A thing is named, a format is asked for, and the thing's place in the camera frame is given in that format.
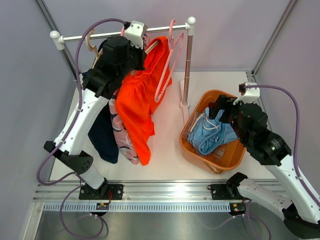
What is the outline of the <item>light blue shorts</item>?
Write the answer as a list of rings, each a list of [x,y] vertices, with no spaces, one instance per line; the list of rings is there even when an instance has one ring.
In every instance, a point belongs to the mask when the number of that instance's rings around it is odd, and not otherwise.
[[[230,124],[220,122],[222,113],[223,110],[220,110],[216,118],[209,119],[209,108],[207,107],[192,125],[186,139],[199,156],[209,155],[217,147],[238,139]]]

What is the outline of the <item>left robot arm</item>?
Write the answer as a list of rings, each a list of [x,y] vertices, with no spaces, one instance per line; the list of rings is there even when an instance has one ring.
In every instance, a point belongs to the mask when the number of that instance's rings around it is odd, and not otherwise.
[[[83,150],[85,137],[124,78],[133,70],[144,69],[147,55],[143,45],[119,35],[108,37],[94,50],[96,60],[82,75],[79,102],[71,118],[55,140],[46,141],[43,148],[84,180],[84,194],[100,200],[108,195],[108,180],[93,165],[94,158]]]

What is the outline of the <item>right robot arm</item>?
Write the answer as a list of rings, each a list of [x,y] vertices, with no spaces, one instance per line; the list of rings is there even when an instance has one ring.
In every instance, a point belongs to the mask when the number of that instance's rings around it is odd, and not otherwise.
[[[286,192],[280,196],[237,172],[226,181],[233,199],[253,200],[276,214],[286,228],[303,239],[320,237],[320,208],[300,182],[293,155],[285,140],[267,128],[268,116],[256,103],[243,103],[219,95],[208,104],[209,118],[222,111],[220,121],[229,124],[247,152],[277,179]]]

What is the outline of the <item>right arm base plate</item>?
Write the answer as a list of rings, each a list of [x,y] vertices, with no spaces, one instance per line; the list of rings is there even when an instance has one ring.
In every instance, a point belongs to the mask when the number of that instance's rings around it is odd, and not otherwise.
[[[238,195],[234,196],[227,190],[227,185],[224,184],[210,184],[207,189],[211,193],[212,200],[241,200]]]

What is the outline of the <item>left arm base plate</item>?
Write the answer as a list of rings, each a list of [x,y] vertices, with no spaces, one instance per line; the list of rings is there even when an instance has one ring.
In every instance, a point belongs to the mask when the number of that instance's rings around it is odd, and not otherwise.
[[[124,185],[123,184],[107,184],[100,189],[94,189],[89,185],[80,188],[78,198],[80,200],[122,200]]]

